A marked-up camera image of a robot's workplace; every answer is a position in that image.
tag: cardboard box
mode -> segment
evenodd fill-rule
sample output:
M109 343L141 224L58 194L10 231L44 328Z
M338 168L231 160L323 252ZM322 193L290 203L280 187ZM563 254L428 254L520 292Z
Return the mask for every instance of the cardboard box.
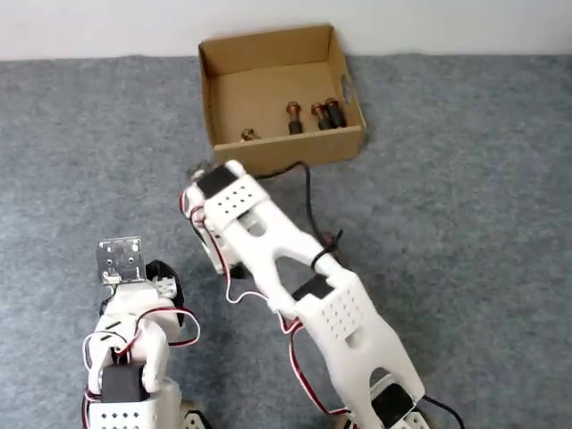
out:
M366 122L331 25L211 39L198 50L206 133L218 163L237 159L250 173L266 173L359 153ZM340 102L347 128L318 129L310 106L328 97ZM302 108L303 134L289 135L290 101ZM261 139L241 142L246 128Z

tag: white wall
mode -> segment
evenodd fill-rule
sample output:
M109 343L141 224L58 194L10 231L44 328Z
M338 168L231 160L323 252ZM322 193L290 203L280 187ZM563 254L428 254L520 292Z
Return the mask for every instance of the white wall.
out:
M0 0L0 59L195 55L326 21L352 54L572 53L572 0Z

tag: gray carpet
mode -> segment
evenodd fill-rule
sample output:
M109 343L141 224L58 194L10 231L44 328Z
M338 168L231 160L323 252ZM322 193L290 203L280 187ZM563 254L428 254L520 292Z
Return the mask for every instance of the gray carpet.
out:
M324 229L467 427L572 418L572 57L350 58L369 124L314 170ZM0 427L80 427L95 243L140 234L180 273L201 342L170 373L215 429L331 428L262 302L236 307L177 207L209 156L195 59L0 63ZM307 229L303 178L267 184ZM307 275L281 264L289 281ZM237 290L250 284L237 283ZM302 365L337 405L301 337ZM449 416L425 405L440 428Z

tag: silver metal bracket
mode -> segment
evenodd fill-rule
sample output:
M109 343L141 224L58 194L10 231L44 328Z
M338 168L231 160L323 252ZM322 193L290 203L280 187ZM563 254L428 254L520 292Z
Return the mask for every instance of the silver metal bracket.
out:
M141 237L102 240L97 243L97 269L104 286L144 282L147 279Z

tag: screw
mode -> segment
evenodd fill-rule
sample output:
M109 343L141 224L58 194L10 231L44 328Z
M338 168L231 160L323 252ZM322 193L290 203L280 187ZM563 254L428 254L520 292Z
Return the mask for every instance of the screw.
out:
M325 115L325 105L322 103L313 103L310 107L312 115L317 116L318 120L326 119Z
M340 109L340 103L338 103L338 100L335 98L328 98L324 102L334 128L347 127L348 123L346 122L346 117L344 116L343 111Z
M244 130L242 130L240 136L242 137L242 141L260 139L252 128L245 128Z
M300 120L300 105L296 101L290 101L286 105L286 112L290 115L291 121L299 121Z
M311 107L312 115L318 119L318 128L320 130L330 130L332 123L322 103L313 103Z
M290 121L288 122L288 130L291 134L301 134L304 132L302 128L302 122L300 121L300 105L296 101L290 101L286 105L286 112L290 115Z

